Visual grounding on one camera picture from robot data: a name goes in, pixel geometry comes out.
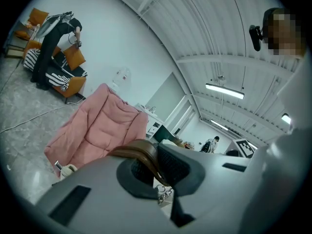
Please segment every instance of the black and white striped fabric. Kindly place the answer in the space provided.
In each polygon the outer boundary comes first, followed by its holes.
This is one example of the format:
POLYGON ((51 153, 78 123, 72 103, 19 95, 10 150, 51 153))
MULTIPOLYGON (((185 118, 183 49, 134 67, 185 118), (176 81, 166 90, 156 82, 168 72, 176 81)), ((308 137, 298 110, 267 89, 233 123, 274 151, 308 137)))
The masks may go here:
MULTIPOLYGON (((28 50, 25 56, 24 67, 33 71, 39 54, 39 49, 28 50)), ((62 52, 59 52, 57 56, 57 59, 51 59, 45 73, 46 82, 51 86, 60 86, 62 91, 66 91, 71 77, 86 77, 88 75, 81 67, 71 71, 62 52)))

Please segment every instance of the ceiling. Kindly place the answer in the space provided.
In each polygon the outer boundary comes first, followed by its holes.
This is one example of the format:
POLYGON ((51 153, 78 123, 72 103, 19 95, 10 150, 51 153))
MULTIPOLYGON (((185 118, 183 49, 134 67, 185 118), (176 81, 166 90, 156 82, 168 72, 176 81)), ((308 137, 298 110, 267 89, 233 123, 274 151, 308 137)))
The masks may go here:
POLYGON ((295 58, 257 52, 249 36, 278 0, 122 0, 156 33, 184 76, 201 118, 214 119, 256 146, 287 132, 276 93, 298 66, 295 58), (225 77, 226 82, 218 79, 225 77), (224 85, 244 99, 207 90, 224 85))

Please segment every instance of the gray floor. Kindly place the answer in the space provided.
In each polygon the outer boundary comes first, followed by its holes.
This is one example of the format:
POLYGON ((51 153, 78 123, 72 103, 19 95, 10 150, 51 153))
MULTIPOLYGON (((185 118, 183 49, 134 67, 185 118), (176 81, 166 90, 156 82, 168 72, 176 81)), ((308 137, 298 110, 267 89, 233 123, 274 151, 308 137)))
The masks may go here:
MULTIPOLYGON (((53 88, 37 89, 30 82, 31 73, 22 65, 14 71, 18 60, 0 58, 0 132, 65 105, 64 98, 53 88)), ((68 99, 68 102, 78 101, 76 96, 68 99)), ((70 105, 49 112, 0 134, 0 159, 7 178, 16 193, 32 203, 58 180, 43 150, 77 107, 70 105)))

